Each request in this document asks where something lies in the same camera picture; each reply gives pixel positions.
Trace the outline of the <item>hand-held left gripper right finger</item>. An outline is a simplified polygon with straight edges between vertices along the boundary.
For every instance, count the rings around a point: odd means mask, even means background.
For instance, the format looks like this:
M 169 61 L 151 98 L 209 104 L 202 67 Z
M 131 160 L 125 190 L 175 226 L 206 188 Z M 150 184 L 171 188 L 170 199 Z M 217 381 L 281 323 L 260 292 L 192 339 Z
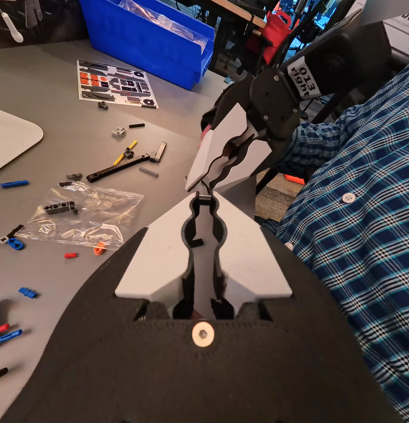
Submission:
M 245 303 L 292 296 L 258 223 L 218 193 L 212 194 L 214 253 L 211 307 L 216 318 L 234 318 Z

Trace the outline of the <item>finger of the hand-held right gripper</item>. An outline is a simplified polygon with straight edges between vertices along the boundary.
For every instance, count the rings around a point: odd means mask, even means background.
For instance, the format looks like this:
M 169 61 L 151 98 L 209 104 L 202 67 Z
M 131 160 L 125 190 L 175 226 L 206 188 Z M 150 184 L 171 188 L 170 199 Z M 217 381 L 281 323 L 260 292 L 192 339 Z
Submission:
M 186 191 L 191 192 L 209 174 L 215 173 L 218 161 L 229 143 L 238 144 L 244 140 L 248 132 L 248 123 L 244 108 L 235 103 L 233 108 L 216 126 L 207 131 L 201 147 L 187 176 Z
M 209 174 L 210 190 L 227 190 L 248 179 L 272 152 L 267 141 L 258 139 L 254 130 L 248 130 L 241 143 L 229 144 L 234 145 L 231 158 L 223 156 L 215 173 Z

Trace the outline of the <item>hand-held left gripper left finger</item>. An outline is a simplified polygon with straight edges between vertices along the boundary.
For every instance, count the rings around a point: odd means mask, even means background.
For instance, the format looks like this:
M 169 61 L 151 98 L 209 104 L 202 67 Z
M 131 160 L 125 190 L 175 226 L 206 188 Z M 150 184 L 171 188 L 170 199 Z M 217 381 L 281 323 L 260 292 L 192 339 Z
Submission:
M 150 224 L 115 295 L 162 303 L 174 319 L 190 319 L 194 309 L 193 248 L 200 194 L 192 193 Z

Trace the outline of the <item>person's right forearm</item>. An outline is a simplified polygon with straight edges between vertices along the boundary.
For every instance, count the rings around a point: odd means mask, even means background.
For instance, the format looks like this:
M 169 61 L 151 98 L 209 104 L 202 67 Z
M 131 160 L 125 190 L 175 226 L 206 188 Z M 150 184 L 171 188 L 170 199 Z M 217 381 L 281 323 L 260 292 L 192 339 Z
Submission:
M 376 109 L 376 104 L 368 101 L 344 110 L 333 123 L 301 124 L 274 168 L 303 178 L 306 168 L 320 167 L 333 159 L 360 127 L 371 121 Z

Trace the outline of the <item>short black lego beam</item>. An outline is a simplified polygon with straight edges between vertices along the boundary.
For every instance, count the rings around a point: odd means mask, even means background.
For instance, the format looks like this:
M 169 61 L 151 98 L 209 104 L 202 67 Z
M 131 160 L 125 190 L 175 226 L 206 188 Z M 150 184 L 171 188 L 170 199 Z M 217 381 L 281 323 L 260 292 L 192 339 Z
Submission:
M 165 152 L 167 143 L 162 141 L 157 151 L 151 151 L 149 155 L 149 161 L 154 163 L 160 163 L 161 158 Z

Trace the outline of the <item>yellow lego axle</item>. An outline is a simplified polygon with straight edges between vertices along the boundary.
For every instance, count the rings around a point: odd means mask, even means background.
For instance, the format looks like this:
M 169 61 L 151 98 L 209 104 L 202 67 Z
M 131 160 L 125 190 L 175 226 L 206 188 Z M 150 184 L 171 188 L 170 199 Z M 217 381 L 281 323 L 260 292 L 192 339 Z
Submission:
M 138 141 L 134 140 L 128 147 L 133 149 L 137 145 Z M 125 158 L 123 157 L 123 153 L 116 159 L 116 161 L 113 163 L 113 166 L 119 165 Z

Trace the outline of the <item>black lego gear rack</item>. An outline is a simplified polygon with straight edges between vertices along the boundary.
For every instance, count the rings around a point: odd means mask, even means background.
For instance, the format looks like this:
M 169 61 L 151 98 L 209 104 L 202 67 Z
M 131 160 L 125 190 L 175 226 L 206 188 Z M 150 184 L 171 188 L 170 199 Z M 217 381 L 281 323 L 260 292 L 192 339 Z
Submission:
M 121 162 L 118 165 L 114 165 L 114 166 L 108 167 L 106 169 L 103 169 L 101 171 L 89 174 L 89 175 L 86 176 L 86 179 L 87 179 L 88 182 L 94 183 L 94 182 L 97 182 L 97 181 L 107 177 L 107 176 L 110 176 L 112 174 L 120 172 L 124 169 L 136 166 L 136 165 L 138 165 L 142 162 L 145 162 L 145 161 L 149 161 L 149 159 L 150 159 L 149 154 L 143 154 L 141 156 L 133 158 L 132 160 L 125 161 L 123 163 Z

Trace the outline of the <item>dark grey angled lego beam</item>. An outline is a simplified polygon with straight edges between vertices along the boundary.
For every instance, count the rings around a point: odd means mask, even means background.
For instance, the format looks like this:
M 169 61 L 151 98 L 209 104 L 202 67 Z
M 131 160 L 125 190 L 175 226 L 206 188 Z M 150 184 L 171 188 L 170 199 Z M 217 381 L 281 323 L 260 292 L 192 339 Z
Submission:
M 71 212 L 75 215 L 79 213 L 75 202 L 72 200 L 68 202 L 44 206 L 43 211 L 48 215 L 61 214 L 64 212 Z

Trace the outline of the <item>red fabric bag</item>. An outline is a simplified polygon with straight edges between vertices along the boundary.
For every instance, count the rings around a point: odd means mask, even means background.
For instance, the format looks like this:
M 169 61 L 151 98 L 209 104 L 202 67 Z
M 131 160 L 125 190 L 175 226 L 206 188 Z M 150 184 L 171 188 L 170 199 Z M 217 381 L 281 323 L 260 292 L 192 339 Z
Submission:
M 265 28 L 260 30 L 260 36 L 251 34 L 245 47 L 256 55 L 259 55 L 261 50 L 263 50 L 264 64 L 271 65 L 280 46 L 291 33 L 289 29 L 291 23 L 291 17 L 282 10 L 274 13 L 268 11 L 266 14 L 266 25 Z

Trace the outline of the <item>wooden work desk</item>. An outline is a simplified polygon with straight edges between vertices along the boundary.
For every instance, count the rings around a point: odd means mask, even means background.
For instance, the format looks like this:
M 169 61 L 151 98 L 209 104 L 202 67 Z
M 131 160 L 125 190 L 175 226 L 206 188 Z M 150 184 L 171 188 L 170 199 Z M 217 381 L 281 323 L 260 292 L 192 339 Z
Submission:
M 208 25 L 215 28 L 217 19 L 220 18 L 218 29 L 215 30 L 215 39 L 213 45 L 212 60 L 209 65 L 209 71 L 215 72 L 218 55 L 225 49 L 229 37 L 229 28 L 231 24 L 251 24 L 252 29 L 264 29 L 266 22 L 264 18 L 255 13 L 250 13 L 240 5 L 227 0 L 205 0 L 197 1 L 202 10 L 209 12 L 210 19 Z

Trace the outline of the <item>sticker sheet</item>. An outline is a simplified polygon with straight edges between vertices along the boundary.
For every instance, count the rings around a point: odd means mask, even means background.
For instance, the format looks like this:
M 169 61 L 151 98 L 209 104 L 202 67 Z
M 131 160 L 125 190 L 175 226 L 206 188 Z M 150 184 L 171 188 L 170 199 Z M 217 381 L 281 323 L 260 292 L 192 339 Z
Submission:
M 77 60 L 80 100 L 158 109 L 148 74 L 139 69 Z

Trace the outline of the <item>blue plaid shirt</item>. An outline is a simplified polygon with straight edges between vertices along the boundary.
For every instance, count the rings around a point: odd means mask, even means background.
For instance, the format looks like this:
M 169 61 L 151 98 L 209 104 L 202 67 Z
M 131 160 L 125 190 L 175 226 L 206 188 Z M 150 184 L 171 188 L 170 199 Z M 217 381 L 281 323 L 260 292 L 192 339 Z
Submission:
M 276 236 L 330 290 L 409 422 L 409 64 L 368 101 L 371 121 L 316 167 Z

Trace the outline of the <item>blue plastic box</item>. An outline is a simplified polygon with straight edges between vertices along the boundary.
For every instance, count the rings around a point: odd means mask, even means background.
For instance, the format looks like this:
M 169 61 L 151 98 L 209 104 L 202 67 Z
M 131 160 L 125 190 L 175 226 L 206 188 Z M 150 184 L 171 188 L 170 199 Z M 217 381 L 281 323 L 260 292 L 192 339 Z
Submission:
M 160 1 L 135 1 L 162 14 L 193 35 L 204 37 L 202 48 L 119 4 L 121 1 L 81 0 L 91 45 L 110 57 L 191 91 L 201 82 L 212 60 L 213 27 Z

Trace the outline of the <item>white printed box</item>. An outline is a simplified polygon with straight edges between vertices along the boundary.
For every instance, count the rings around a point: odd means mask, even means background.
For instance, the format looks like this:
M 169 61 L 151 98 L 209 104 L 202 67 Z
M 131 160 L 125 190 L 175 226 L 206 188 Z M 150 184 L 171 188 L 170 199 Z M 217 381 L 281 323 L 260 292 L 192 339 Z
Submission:
M 409 56 L 409 11 L 383 21 L 390 45 Z

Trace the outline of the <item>white flat board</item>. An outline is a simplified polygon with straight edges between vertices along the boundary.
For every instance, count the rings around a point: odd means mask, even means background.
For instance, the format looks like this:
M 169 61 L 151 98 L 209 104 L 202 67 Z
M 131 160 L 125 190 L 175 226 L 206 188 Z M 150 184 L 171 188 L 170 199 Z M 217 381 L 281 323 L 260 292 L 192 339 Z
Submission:
M 40 142 L 43 136 L 37 124 L 0 110 L 0 169 Z

